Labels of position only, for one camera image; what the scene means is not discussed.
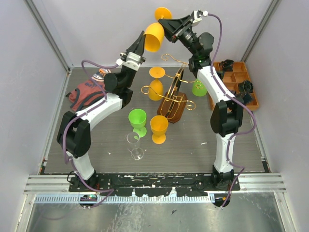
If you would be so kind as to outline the orange goblet back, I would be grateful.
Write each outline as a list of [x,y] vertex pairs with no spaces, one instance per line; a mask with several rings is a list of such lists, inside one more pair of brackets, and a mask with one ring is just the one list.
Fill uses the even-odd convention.
[[154,13],[157,22],[150,24],[145,32],[144,49],[148,52],[158,52],[164,40],[164,29],[159,19],[172,19],[171,11],[166,7],[158,7]]

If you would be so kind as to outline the green goblet back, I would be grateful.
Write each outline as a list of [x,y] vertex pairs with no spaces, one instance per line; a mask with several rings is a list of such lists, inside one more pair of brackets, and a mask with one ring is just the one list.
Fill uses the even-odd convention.
[[192,86],[192,93],[195,96],[203,97],[207,94],[207,90],[206,90],[205,86],[202,84],[202,82],[200,80],[196,79],[193,83],[193,86]]

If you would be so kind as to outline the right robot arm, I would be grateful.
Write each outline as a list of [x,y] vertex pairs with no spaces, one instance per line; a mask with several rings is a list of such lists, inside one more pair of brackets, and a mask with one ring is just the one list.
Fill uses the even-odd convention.
[[242,125],[243,100],[235,98],[216,72],[211,59],[214,37],[208,32],[199,36],[193,32],[193,26],[209,15],[207,11],[197,10],[183,18],[162,18],[158,22],[168,41],[180,41],[190,51],[189,70],[204,85],[215,103],[210,119],[217,140],[211,183],[216,190],[223,190],[234,179],[234,168],[228,158],[233,156],[233,135]]

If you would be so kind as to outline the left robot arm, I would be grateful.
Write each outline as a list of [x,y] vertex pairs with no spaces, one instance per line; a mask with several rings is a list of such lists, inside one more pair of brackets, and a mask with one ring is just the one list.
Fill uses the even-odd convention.
[[145,61],[143,57],[145,34],[141,32],[136,41],[120,54],[117,65],[120,72],[105,75],[103,98],[84,110],[63,115],[57,135],[65,163],[70,162],[79,185],[85,191],[94,191],[98,183],[88,151],[91,146],[91,130],[110,114],[127,106],[132,98],[130,89],[136,72]]

